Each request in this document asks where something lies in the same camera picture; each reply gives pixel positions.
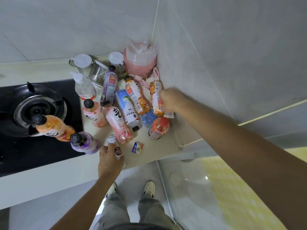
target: pants leg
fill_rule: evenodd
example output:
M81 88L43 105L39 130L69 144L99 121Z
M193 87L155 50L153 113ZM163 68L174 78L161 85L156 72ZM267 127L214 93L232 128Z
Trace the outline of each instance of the pants leg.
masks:
M104 202L100 219L93 230L105 230L118 224L130 223L127 206L124 199L117 193L112 193Z
M174 221L165 214L164 208L160 201L153 199L150 194L144 194L138 204L138 212L140 214L140 223L155 224L171 230L179 228Z

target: barcode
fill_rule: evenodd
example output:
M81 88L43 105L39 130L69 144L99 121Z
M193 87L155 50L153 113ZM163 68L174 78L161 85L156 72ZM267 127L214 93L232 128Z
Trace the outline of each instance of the barcode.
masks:
M136 103L136 107L138 108L138 112L142 111L142 108L138 102Z

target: forearm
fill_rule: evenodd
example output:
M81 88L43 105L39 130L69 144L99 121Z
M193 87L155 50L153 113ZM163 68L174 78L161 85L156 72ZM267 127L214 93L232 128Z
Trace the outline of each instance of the forearm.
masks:
M94 186L50 230L89 230L103 198L114 181L112 175L100 176Z
M224 116L186 100L178 111L287 228L307 224L307 164Z

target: hand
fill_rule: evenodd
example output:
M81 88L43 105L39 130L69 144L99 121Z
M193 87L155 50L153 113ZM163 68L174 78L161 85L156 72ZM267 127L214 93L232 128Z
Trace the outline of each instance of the hand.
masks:
M112 176L114 180L120 174L124 165L124 156L120 160L116 159L114 148L116 144L110 143L107 146L102 146L99 152L98 177L102 175Z
M176 88L167 88L159 92L159 98L163 100L163 111L178 112L188 100L187 97Z

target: shoe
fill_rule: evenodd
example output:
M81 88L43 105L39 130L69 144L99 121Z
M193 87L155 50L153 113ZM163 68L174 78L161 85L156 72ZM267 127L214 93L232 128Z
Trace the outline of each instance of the shoe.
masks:
M116 191L117 187L115 182L111 185L110 189L108 190L108 192L106 193L106 198L108 198L108 195L113 194L113 193L117 193Z
M156 191L156 185L153 181L148 181L144 188L144 194L148 193L154 198L154 193Z

